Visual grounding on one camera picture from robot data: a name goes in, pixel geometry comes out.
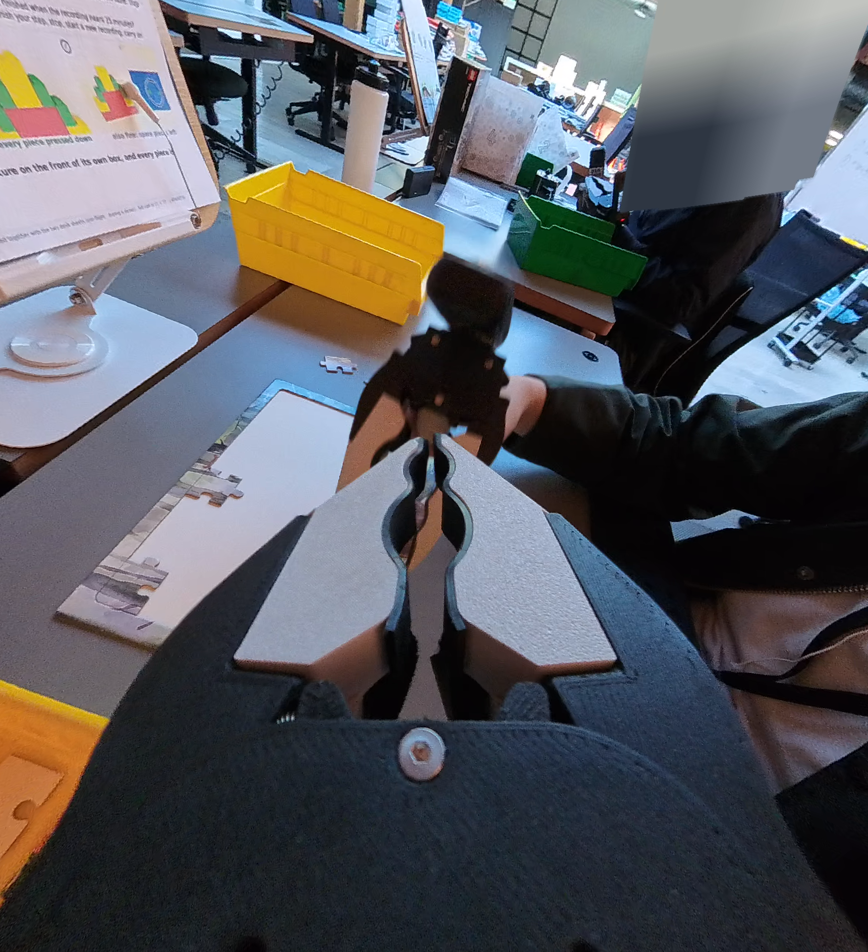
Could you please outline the grey striped puzzle piece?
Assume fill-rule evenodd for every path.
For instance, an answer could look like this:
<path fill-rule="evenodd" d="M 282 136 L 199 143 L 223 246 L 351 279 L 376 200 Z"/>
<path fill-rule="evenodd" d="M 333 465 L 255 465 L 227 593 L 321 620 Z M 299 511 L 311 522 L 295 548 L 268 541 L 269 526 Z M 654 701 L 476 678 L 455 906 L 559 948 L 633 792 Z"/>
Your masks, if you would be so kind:
<path fill-rule="evenodd" d="M 84 583 L 94 593 L 97 603 L 138 615 L 168 574 L 153 557 L 135 562 L 129 557 L 111 554 L 95 567 Z"/>

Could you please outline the yellow plastic bin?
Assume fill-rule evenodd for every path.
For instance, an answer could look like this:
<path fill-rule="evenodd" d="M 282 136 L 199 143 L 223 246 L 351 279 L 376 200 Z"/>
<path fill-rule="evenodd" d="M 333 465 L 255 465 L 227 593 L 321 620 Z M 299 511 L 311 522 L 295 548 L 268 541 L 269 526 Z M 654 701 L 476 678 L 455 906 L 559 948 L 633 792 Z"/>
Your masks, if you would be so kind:
<path fill-rule="evenodd" d="M 23 866 L 59 825 L 106 726 L 104 717 L 0 681 L 0 763 L 8 756 L 17 756 L 63 775 L 41 807 L 21 807 L 30 822 L 0 861 L 0 903 Z"/>
<path fill-rule="evenodd" d="M 226 192 L 243 266 L 400 326 L 419 313 L 440 222 L 291 163 Z"/>

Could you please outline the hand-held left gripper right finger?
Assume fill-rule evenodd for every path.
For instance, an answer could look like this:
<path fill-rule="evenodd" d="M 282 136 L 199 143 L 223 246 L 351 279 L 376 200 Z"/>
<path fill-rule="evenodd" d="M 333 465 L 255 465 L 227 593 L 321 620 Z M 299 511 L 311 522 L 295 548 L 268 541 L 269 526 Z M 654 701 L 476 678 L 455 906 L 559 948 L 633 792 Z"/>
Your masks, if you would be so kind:
<path fill-rule="evenodd" d="M 447 565 L 432 666 L 449 718 L 488 718 L 518 683 L 618 662 L 546 510 L 460 443 L 435 438 Z"/>

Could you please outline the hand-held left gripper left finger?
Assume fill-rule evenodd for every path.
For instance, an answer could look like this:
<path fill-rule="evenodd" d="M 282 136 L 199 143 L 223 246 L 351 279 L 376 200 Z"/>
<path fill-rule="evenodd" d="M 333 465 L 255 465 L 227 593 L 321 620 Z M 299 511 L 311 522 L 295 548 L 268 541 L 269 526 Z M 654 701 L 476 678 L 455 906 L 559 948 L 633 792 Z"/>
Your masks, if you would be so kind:
<path fill-rule="evenodd" d="M 429 449 L 409 440 L 313 511 L 235 653 L 238 667 L 328 681 L 356 715 L 396 718 L 417 662 L 402 558 Z"/>

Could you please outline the tall black box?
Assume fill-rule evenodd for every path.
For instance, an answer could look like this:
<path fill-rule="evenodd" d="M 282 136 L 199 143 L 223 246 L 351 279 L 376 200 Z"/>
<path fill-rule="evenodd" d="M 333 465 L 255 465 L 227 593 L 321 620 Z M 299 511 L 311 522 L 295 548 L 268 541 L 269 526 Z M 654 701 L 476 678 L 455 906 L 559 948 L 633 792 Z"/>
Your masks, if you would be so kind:
<path fill-rule="evenodd" d="M 445 184 L 463 161 L 464 130 L 487 92 L 491 74 L 455 56 L 447 70 L 436 118 L 428 138 L 425 164 L 434 170 L 433 181 Z"/>

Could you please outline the puzzle frame board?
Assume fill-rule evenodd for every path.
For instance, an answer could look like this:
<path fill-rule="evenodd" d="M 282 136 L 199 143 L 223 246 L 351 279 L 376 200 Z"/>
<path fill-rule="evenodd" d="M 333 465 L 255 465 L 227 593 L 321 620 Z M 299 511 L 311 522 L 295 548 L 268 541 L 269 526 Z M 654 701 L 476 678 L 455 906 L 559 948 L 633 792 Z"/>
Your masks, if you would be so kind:
<path fill-rule="evenodd" d="M 84 583 L 56 617 L 146 649 L 161 645 L 179 622 L 289 522 L 334 494 L 354 409 L 275 380 L 187 470 L 219 470 L 241 479 L 240 499 L 223 506 L 183 497 L 178 481 L 108 555 L 159 560 L 169 572 L 138 615 L 95 601 Z"/>

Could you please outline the black office chair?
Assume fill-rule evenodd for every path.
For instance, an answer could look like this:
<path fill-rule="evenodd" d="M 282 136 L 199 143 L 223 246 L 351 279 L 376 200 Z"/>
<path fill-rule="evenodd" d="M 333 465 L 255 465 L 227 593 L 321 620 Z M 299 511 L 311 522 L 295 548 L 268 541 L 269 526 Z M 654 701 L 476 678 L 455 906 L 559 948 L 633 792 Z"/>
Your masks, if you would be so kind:
<path fill-rule="evenodd" d="M 735 325 L 743 345 L 793 315 L 853 272 L 868 264 L 868 248 L 797 212 L 774 235 L 742 276 L 752 290 Z"/>

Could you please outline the person's right forearm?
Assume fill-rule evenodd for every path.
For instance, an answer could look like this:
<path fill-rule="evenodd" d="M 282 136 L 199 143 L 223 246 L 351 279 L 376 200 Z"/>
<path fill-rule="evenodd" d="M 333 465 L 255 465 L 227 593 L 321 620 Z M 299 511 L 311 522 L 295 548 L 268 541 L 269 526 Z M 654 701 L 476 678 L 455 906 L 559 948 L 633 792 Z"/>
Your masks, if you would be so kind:
<path fill-rule="evenodd" d="M 868 391 L 764 409 L 711 395 L 685 408 L 626 387 L 543 383 L 536 423 L 507 449 L 584 486 L 615 522 L 761 518 L 673 543 L 683 586 L 868 590 Z"/>

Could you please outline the grey brown puzzle piece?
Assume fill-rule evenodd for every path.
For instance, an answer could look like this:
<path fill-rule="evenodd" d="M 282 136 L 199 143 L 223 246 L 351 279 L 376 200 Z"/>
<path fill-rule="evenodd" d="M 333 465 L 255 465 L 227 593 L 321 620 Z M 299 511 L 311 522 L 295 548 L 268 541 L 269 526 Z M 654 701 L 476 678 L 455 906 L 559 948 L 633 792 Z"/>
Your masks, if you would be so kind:
<path fill-rule="evenodd" d="M 209 504 L 220 507 L 229 499 L 240 499 L 244 493 L 239 489 L 241 479 L 235 475 L 222 477 L 219 470 L 187 470 L 178 481 L 183 497 L 201 499 L 206 497 Z"/>

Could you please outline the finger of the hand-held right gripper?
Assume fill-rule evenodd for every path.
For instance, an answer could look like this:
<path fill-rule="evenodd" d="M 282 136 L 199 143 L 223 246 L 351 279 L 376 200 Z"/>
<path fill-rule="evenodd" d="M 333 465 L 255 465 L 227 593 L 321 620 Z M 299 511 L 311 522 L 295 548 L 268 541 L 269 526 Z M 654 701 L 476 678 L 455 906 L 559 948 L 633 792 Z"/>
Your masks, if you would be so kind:
<path fill-rule="evenodd" d="M 432 366 L 430 359 L 420 355 L 393 355 L 370 379 L 356 407 L 338 491 L 416 439 L 404 405 L 418 408 L 432 403 Z"/>
<path fill-rule="evenodd" d="M 473 434 L 479 437 L 476 457 L 490 466 L 499 455 L 506 439 L 508 406 L 488 406 L 477 411 L 473 422 Z"/>

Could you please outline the grey desk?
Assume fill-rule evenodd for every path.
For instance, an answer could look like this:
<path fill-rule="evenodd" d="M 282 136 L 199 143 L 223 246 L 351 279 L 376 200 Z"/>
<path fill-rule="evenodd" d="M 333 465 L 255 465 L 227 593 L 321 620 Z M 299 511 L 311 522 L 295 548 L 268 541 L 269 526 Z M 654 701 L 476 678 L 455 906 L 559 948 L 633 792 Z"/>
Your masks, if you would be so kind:
<path fill-rule="evenodd" d="M 202 235 L 166 244 L 135 259 L 110 288 L 110 295 L 124 303 L 139 305 L 191 327 L 198 332 L 197 342 L 72 435 L 42 447 L 0 447 L 0 482 L 9 485 L 22 482 L 257 313 L 277 295 L 274 279 L 239 264 L 235 235 L 228 216 L 216 221 Z"/>
<path fill-rule="evenodd" d="M 406 172 L 411 168 L 395 160 L 381 159 L 376 194 L 416 213 L 440 221 L 444 226 L 444 250 L 457 257 L 495 271 L 516 285 L 517 306 L 551 322 L 591 337 L 606 337 L 615 321 L 611 297 L 561 281 L 523 271 L 507 244 L 512 214 L 506 212 L 497 230 L 437 202 L 441 184 L 433 184 L 427 195 L 404 199 L 399 196 Z"/>
<path fill-rule="evenodd" d="M 431 308 L 400 327 L 291 288 L 3 495 L 0 680 L 110 716 L 151 653 L 58 619 L 65 596 L 272 381 L 354 407 L 429 325 Z"/>

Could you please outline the white patterned box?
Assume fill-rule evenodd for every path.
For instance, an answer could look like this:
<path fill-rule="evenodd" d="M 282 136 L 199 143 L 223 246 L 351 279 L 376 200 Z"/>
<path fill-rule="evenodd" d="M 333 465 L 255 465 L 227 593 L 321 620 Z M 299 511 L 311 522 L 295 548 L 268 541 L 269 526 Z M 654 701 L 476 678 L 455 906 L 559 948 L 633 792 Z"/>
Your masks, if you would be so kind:
<path fill-rule="evenodd" d="M 513 185 L 549 103 L 490 74 L 477 80 L 454 159 L 452 173 L 475 173 Z"/>

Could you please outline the whiteboard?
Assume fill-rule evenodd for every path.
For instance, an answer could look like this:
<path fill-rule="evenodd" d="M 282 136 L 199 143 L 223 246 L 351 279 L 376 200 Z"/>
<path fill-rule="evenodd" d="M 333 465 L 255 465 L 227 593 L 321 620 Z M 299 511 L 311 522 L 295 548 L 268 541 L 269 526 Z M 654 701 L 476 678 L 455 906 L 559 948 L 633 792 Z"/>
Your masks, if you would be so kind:
<path fill-rule="evenodd" d="M 823 228 L 868 245 L 868 106 L 789 194 L 786 209 L 805 209 Z"/>

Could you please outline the person's right hand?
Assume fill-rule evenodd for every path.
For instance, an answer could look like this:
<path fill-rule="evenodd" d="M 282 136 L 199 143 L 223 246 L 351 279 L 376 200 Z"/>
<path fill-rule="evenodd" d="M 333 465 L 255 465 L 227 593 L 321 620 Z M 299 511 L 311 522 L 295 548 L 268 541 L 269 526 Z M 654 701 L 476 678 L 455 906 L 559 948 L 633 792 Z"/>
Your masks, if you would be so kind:
<path fill-rule="evenodd" d="M 512 437 L 524 437 L 535 427 L 547 399 L 547 386 L 535 375 L 513 375 L 501 388 L 500 397 L 506 401 L 503 442 Z"/>

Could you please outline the green plastic bin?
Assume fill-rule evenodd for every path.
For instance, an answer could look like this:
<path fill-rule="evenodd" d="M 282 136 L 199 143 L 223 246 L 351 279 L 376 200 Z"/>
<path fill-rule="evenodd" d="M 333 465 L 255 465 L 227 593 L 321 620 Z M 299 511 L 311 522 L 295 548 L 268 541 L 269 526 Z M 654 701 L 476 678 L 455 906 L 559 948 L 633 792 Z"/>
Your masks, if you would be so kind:
<path fill-rule="evenodd" d="M 635 286 L 647 259 L 614 245 L 614 230 L 602 219 L 519 196 L 507 243 L 524 271 L 616 296 Z"/>

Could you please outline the white water bottle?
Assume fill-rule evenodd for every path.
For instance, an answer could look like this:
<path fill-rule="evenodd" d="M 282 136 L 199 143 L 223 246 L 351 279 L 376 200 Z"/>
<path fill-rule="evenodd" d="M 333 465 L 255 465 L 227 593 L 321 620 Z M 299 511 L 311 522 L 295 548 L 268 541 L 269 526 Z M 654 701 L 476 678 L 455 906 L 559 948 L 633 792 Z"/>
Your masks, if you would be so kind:
<path fill-rule="evenodd" d="M 350 85 L 342 180 L 371 193 L 375 184 L 390 84 L 377 61 L 360 65 Z"/>

